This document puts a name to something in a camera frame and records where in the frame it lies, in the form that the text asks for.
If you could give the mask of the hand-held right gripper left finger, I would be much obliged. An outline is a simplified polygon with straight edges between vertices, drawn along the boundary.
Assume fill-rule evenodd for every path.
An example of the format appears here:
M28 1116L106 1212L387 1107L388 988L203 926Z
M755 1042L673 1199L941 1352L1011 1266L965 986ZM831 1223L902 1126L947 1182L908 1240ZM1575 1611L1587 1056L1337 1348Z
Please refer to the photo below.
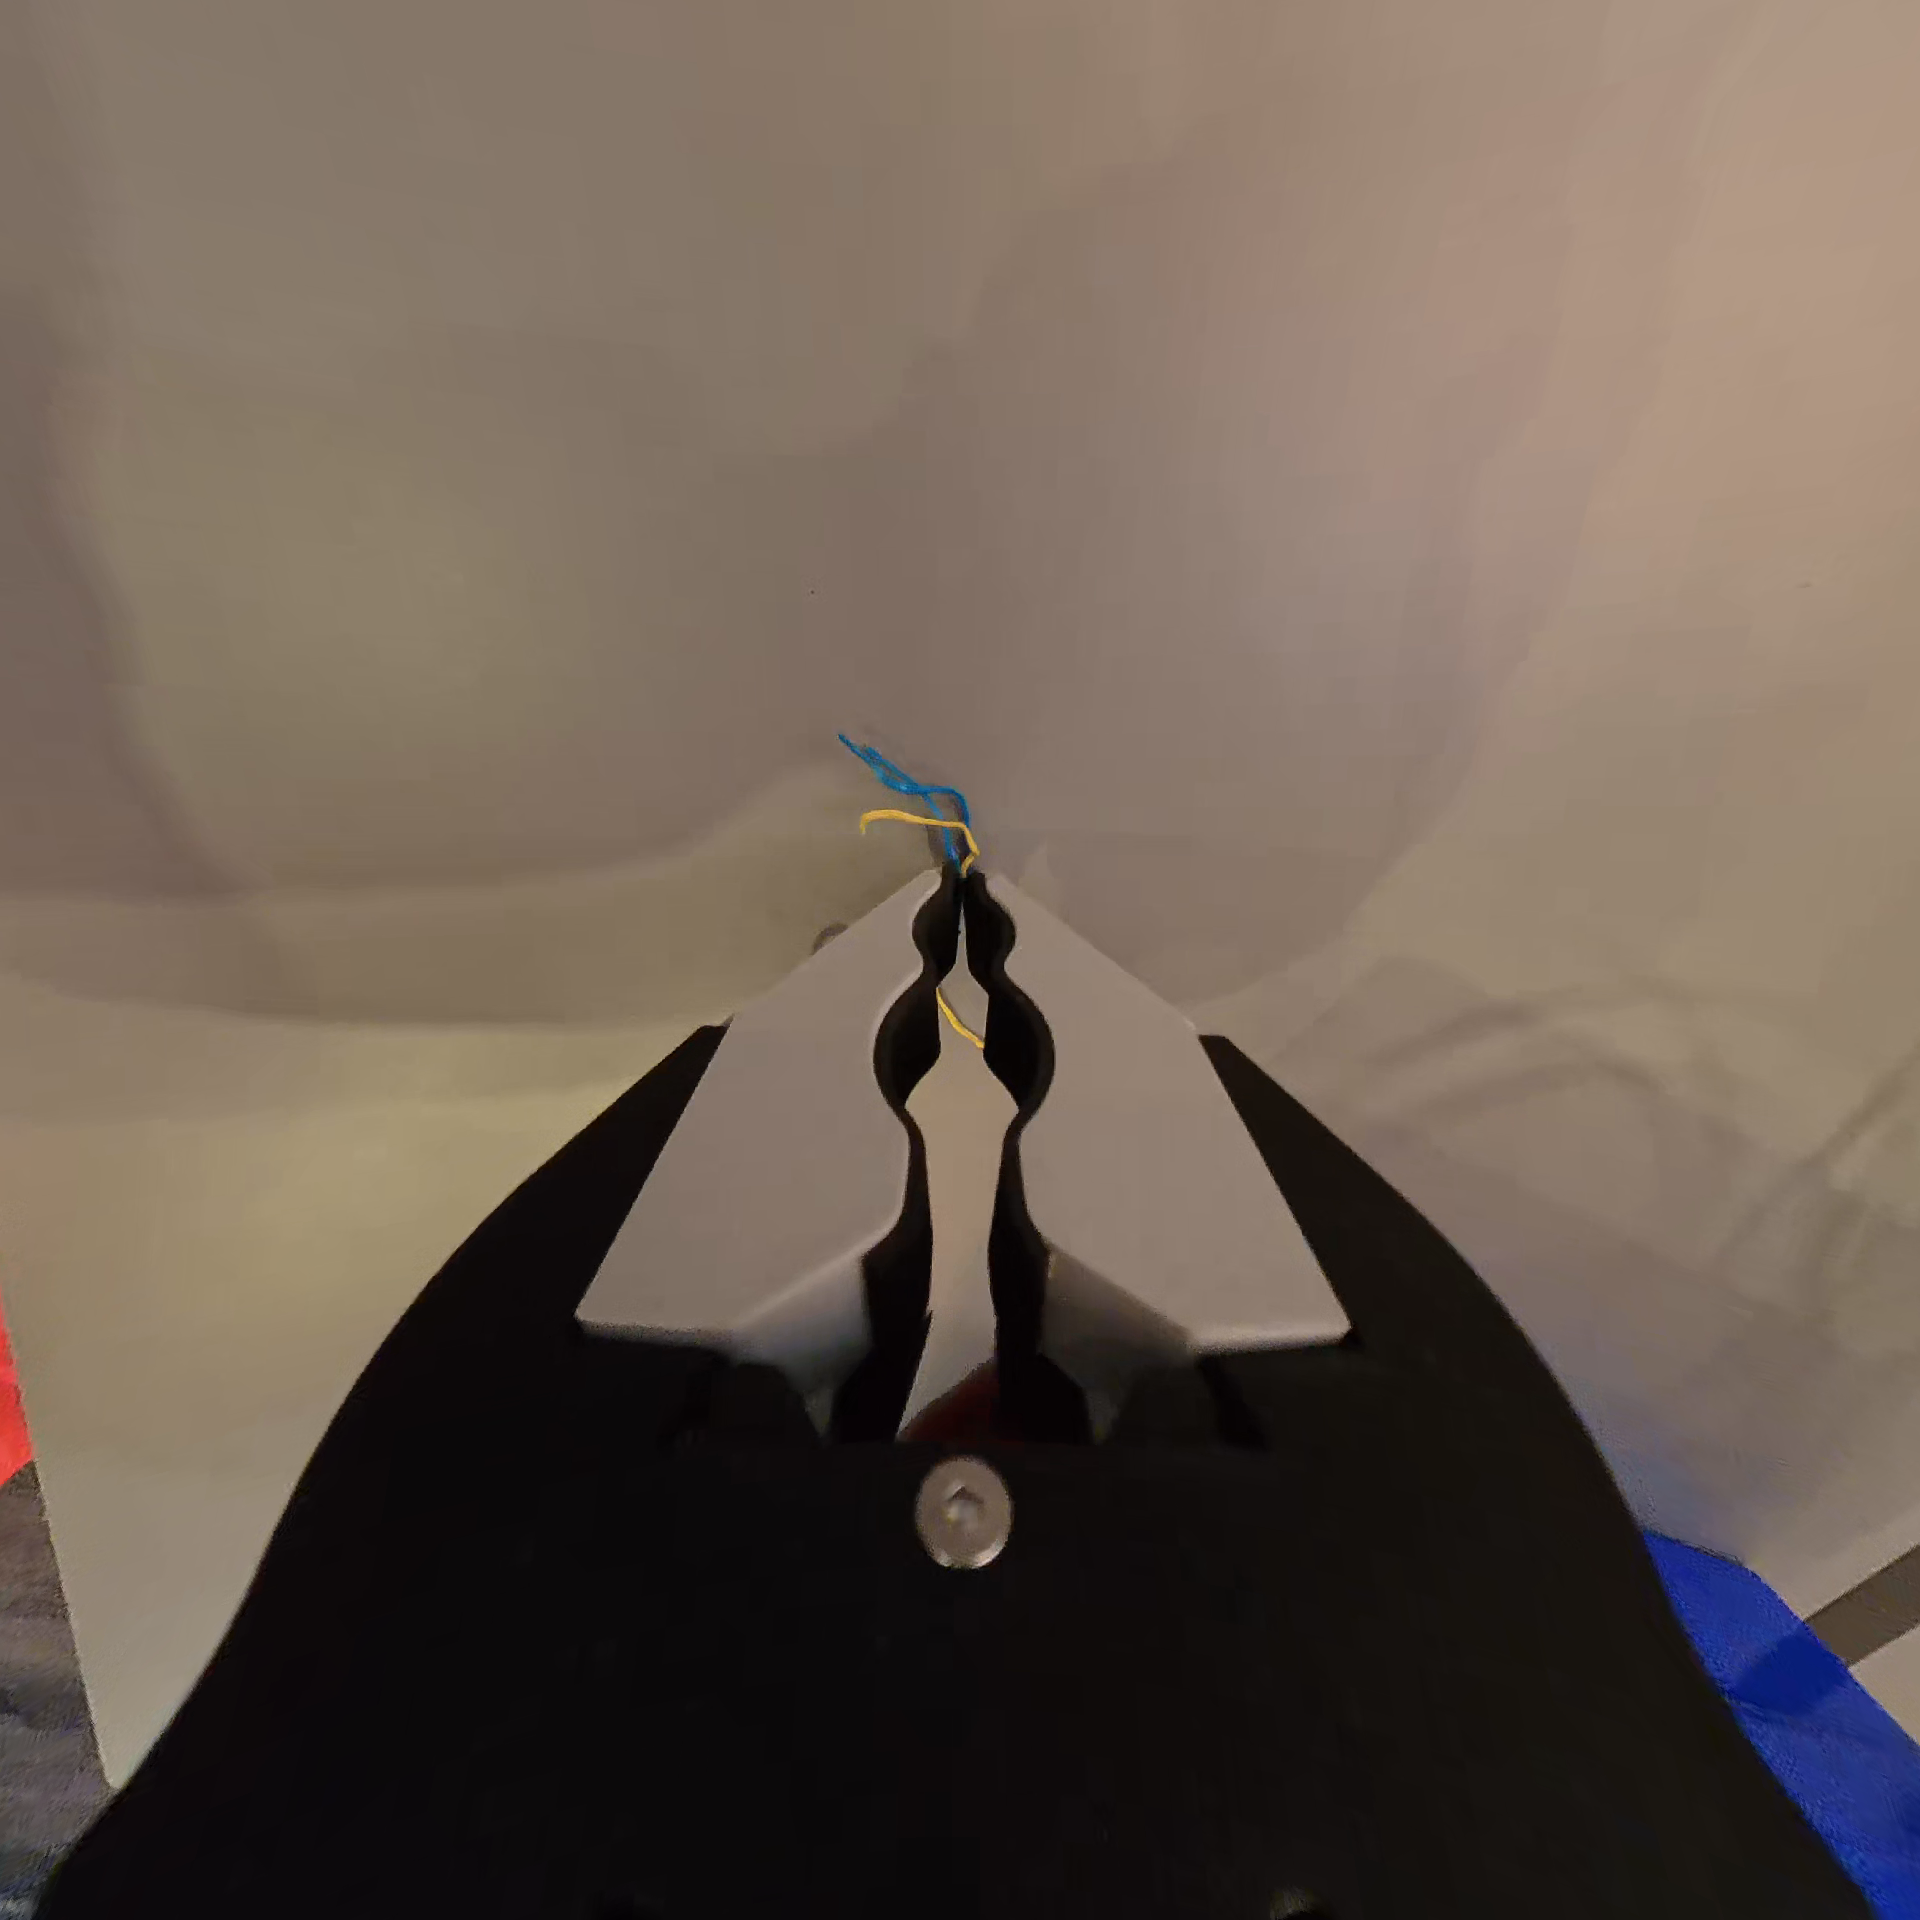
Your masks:
M579 1308L598 1337L780 1374L836 1443L892 1443L931 1327L929 1154L962 884L899 888L727 1023Z

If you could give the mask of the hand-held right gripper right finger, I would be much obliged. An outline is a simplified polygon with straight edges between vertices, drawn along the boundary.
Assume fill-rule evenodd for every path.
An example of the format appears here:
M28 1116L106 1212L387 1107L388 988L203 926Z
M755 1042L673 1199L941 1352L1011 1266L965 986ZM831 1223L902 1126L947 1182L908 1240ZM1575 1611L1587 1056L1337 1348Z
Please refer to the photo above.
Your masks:
M989 1228L999 1423L1091 1443L1140 1380L1353 1324L1198 1027L1006 878L965 888L1014 1103Z

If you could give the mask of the blue twist tie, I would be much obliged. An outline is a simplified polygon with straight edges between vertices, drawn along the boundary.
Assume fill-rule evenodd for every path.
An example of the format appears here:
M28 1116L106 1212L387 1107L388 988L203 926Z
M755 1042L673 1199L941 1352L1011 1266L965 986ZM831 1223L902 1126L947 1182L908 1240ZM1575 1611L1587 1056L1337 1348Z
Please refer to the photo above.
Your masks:
M972 803L967 794L950 784L933 784L916 775L909 775L897 759L889 759L885 752L873 747L871 744L857 742L851 735L841 731L836 744L871 775L871 780L883 788L887 795L885 808L905 808L905 810L933 810L950 822L962 822L973 828L972 819ZM947 865L947 854L958 854L959 846L954 839L947 839L947 848L941 836L929 832L933 854Z

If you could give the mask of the blue plastic bin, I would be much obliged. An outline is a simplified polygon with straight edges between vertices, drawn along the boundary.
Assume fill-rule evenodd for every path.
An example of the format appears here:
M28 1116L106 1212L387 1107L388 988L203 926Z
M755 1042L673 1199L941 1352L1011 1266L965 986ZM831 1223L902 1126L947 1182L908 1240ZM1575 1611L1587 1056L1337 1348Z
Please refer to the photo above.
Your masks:
M1915 1742L1761 1575L1658 1532L1645 1547L1767 1771L1874 1916L1915 1918Z

